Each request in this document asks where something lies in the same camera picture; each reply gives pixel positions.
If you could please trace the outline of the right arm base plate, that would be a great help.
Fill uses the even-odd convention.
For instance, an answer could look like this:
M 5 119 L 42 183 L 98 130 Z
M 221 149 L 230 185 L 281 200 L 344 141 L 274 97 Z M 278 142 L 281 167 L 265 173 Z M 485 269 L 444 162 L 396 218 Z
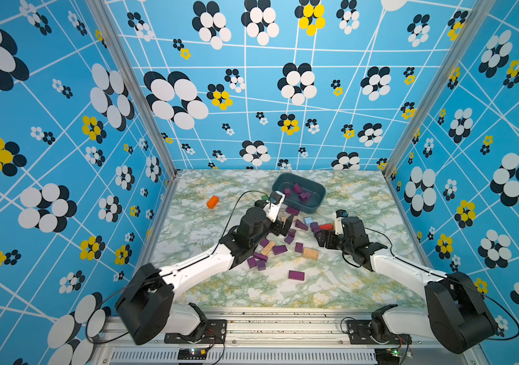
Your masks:
M 411 345 L 412 338 L 406 334 L 393 334 L 375 320 L 360 320 L 346 317 L 341 321 L 341 330 L 352 345 Z

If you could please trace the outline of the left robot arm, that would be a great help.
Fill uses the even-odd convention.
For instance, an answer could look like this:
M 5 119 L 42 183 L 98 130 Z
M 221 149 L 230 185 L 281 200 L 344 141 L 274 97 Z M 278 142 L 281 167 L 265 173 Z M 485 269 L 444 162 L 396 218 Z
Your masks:
M 287 236 L 293 217 L 278 218 L 279 207 L 268 211 L 249 208 L 211 249 L 181 263 L 161 268 L 140 267 L 115 304 L 115 310 L 136 345 L 160 333 L 177 334 L 187 342 L 208 335 L 209 320 L 195 304 L 178 305 L 175 299 L 208 278 L 228 272 L 251 259 L 269 234 Z

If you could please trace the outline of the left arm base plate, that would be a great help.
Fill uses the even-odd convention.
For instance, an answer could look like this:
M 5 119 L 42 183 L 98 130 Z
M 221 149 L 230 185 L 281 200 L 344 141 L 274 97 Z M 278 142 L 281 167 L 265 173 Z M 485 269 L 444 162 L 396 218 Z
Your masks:
M 167 333 L 164 336 L 165 344 L 174 345 L 210 345 L 211 343 L 224 343 L 227 334 L 227 320 L 206 319 L 189 334 Z

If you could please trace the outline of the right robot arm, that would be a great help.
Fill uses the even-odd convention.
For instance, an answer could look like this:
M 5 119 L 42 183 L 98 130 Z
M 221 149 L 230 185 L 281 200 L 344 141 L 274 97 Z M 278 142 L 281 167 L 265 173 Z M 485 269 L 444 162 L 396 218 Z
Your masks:
M 317 228 L 319 246 L 338 250 L 352 264 L 383 275 L 425 300 L 423 310 L 386 305 L 371 314 L 370 335 L 379 343 L 398 335 L 424 337 L 454 354 L 493 339 L 498 331 L 484 296 L 468 275 L 434 271 L 396 255 L 391 247 L 370 241 L 358 217 L 338 217 L 332 229 Z

